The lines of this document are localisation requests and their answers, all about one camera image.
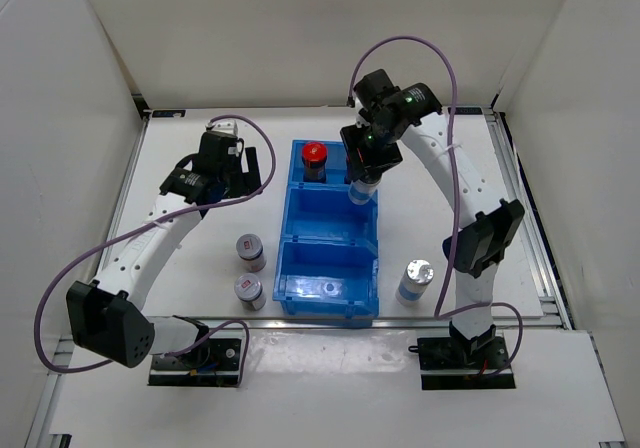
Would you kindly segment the red-lid sauce jar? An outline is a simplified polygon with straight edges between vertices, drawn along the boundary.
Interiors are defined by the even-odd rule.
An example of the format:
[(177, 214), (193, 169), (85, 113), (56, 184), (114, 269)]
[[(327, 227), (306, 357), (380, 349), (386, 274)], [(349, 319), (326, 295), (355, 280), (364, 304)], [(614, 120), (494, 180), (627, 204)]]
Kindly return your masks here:
[(328, 150), (319, 141), (306, 143), (301, 152), (303, 180), (305, 182), (325, 183)]

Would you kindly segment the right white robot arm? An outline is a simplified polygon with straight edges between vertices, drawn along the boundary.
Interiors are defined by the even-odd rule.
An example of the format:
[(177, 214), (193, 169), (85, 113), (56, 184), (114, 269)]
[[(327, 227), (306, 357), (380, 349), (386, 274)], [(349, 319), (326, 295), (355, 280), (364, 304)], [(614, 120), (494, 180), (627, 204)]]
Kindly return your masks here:
[(496, 335), (492, 316), (495, 277), (524, 217), (519, 200), (491, 189), (454, 143), (453, 117), (423, 83), (401, 89), (388, 80), (358, 82), (352, 92), (358, 114), (341, 129), (349, 198), (366, 204), (382, 176), (399, 165), (405, 145), (421, 162), (453, 211), (451, 235), (442, 243), (445, 280), (455, 284), (448, 314), (449, 355), (460, 367), (480, 361)]

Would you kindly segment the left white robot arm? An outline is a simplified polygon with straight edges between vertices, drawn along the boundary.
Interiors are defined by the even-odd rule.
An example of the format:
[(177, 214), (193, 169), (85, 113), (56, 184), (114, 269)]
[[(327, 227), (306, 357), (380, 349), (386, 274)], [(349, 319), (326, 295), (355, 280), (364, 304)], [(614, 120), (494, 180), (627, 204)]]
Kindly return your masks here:
[(133, 368), (149, 355), (175, 355), (188, 368), (206, 363), (204, 324), (187, 317), (147, 317), (147, 296), (183, 239), (210, 206), (237, 204), (261, 186), (257, 151), (232, 133), (205, 132), (160, 186), (146, 219), (90, 282), (75, 282), (66, 305), (75, 344)]

